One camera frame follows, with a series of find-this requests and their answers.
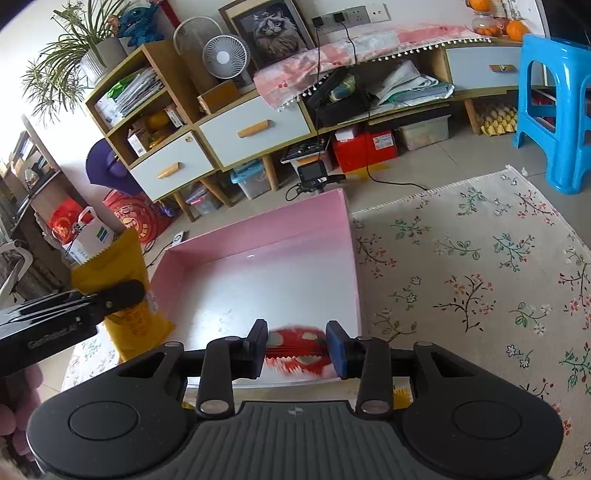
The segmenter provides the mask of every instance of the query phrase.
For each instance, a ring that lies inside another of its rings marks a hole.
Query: fan
[[[203,49],[203,63],[214,77],[227,80],[240,75],[251,61],[248,45],[236,35],[218,35]]]
[[[191,17],[174,31],[174,48],[179,55],[189,50],[197,50],[201,55],[205,44],[220,33],[222,29],[213,18]]]

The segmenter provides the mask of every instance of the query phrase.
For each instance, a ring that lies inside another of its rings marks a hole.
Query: wooden bookshelf
[[[154,69],[164,87],[135,108],[123,120],[110,126],[100,117],[95,108],[96,102],[122,78],[145,67]],[[193,125],[203,116],[199,110],[198,95],[199,93],[190,81],[187,67],[175,51],[172,41],[163,40],[145,43],[132,52],[95,86],[86,98],[85,106],[119,159],[128,168],[133,168],[157,151],[161,145],[168,144],[171,138],[172,140],[178,138],[186,131],[187,127]],[[127,141],[131,125],[141,117],[156,113],[171,103],[175,104],[178,114],[186,126],[181,127],[172,133],[171,137],[138,158]]]

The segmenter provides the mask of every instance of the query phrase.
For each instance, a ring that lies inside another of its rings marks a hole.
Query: white drawer
[[[456,91],[519,85],[521,47],[463,47],[447,48],[447,61]],[[493,72],[490,65],[513,65],[514,72]],[[543,85],[541,64],[534,64],[532,85]]]
[[[238,132],[269,120],[269,128],[250,137]],[[310,133],[310,128],[296,103],[278,112],[262,97],[256,97],[212,118],[199,126],[223,167],[258,154],[275,145]]]
[[[159,179],[158,175],[176,162],[180,168]],[[202,150],[194,132],[170,142],[142,163],[131,169],[131,174],[151,200],[157,200],[182,185],[212,171],[212,164]]]

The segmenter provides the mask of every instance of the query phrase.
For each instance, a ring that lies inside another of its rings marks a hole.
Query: wooden drawer handle
[[[166,177],[170,177],[174,172],[179,171],[181,165],[182,165],[181,162],[179,162],[179,161],[175,162],[171,166],[169,166],[168,168],[165,168],[163,171],[158,173],[158,175],[156,175],[156,176],[159,179],[165,179]]]
[[[251,135],[254,135],[259,132],[262,132],[263,130],[266,130],[270,126],[271,126],[270,120],[263,120],[262,122],[252,125],[251,127],[245,128],[244,130],[240,130],[238,132],[238,137],[239,138],[250,137]]]
[[[489,65],[489,68],[493,72],[497,73],[512,73],[517,71],[517,67],[515,65]]]

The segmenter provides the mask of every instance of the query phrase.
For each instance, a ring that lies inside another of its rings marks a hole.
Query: wooden leg
[[[187,216],[187,218],[191,221],[194,222],[195,221],[195,217],[193,216],[193,214],[191,213],[191,207],[189,205],[187,205],[182,197],[182,195],[179,192],[174,192],[173,193],[173,197],[174,199],[177,201],[178,206],[181,207],[181,210],[183,211],[183,213]]]
[[[265,164],[265,172],[267,172],[267,178],[269,179],[269,183],[271,184],[271,190],[273,190],[273,192],[276,192],[277,190],[279,190],[279,182],[277,181],[277,173],[275,172],[275,166],[273,165],[271,156],[263,155],[262,162]]]
[[[472,133],[474,133],[474,135],[480,135],[480,125],[478,123],[476,110],[474,109],[474,102],[472,102],[472,99],[464,100],[464,106],[466,107],[466,113],[468,114],[468,118],[470,119]]]
[[[223,190],[218,187],[217,184],[209,177],[203,177],[200,179],[200,181],[203,183],[203,186],[212,192],[226,207],[234,206],[234,202],[231,201],[230,198],[228,198],[228,196],[223,192]]]

